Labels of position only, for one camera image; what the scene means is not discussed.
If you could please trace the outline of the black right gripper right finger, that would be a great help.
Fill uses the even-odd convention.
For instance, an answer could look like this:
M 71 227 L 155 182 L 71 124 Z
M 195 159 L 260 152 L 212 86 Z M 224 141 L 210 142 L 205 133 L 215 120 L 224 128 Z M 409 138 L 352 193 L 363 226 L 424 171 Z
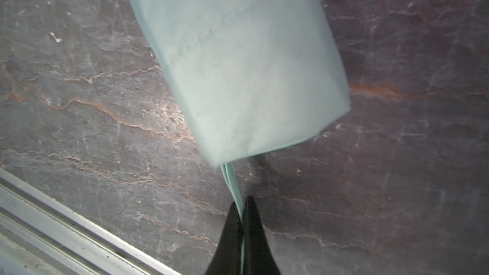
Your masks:
M 253 196 L 245 201 L 243 274 L 281 275 L 266 239 L 258 207 Z

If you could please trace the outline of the mint green umbrella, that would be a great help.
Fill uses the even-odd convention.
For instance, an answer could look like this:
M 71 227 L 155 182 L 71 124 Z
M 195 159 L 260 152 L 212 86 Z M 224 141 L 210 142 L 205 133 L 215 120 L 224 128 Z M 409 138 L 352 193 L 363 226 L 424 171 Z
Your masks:
M 228 162 L 225 164 L 221 165 L 221 170 L 222 174 L 225 180 L 225 183 L 231 193 L 231 196 L 234 199 L 234 202 L 236 204 L 237 210 L 238 210 L 238 215 L 241 220 L 243 221 L 243 213 L 245 210 L 245 205 L 243 202 L 243 198 L 241 196 L 241 191 L 238 186 L 238 180 L 236 178 L 236 172 L 234 169 L 234 165 L 232 162 Z

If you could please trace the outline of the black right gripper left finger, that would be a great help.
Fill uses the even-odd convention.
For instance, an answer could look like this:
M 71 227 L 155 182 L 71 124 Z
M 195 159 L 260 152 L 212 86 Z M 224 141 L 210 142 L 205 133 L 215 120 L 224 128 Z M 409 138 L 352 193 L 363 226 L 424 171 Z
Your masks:
M 216 252 L 205 275 L 240 275 L 243 227 L 233 202 L 222 230 Z

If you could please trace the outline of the mint green sleeve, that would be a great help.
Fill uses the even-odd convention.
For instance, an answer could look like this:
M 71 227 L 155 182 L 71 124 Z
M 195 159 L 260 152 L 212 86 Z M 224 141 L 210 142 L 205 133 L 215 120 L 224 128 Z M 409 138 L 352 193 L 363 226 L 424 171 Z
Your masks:
M 350 111 L 320 0 L 129 0 L 214 167 L 296 145 Z

